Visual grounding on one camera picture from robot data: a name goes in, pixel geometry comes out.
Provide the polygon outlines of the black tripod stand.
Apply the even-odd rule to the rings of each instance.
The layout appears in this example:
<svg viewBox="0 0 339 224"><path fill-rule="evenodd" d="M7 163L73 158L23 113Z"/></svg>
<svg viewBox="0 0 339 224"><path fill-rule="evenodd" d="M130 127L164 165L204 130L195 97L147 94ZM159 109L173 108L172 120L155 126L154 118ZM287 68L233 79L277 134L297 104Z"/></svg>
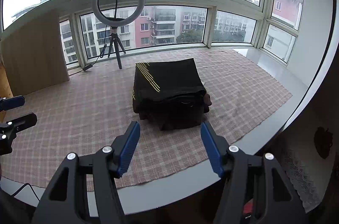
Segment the black tripod stand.
<svg viewBox="0 0 339 224"><path fill-rule="evenodd" d="M107 57L109 58L111 53L114 51L118 67L121 70L122 69L122 62L121 62L121 55L120 52L122 51L124 54L126 54L126 51L124 49L124 46L118 36L118 30L117 27L111 27L110 28L110 44L109 44L109 50Z"/></svg>

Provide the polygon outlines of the light wooden board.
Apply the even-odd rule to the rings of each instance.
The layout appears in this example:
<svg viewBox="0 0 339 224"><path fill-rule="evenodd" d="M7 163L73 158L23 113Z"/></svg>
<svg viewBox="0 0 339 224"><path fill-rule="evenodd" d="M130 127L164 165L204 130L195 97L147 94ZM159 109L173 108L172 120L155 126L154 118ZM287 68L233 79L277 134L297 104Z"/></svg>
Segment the light wooden board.
<svg viewBox="0 0 339 224"><path fill-rule="evenodd" d="M3 65L13 95L27 95L69 80L59 15L51 10L1 40Z"/></svg>

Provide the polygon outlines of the black yellow-striped sport garment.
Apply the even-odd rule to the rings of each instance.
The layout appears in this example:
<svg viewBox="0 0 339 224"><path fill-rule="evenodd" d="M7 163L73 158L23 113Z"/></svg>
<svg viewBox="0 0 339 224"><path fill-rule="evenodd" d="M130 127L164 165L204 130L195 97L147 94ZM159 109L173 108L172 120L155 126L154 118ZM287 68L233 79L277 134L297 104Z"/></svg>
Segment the black yellow-striped sport garment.
<svg viewBox="0 0 339 224"><path fill-rule="evenodd" d="M140 119L156 124L161 131L171 131L199 126L211 99L193 58L137 62L132 106Z"/></svg>

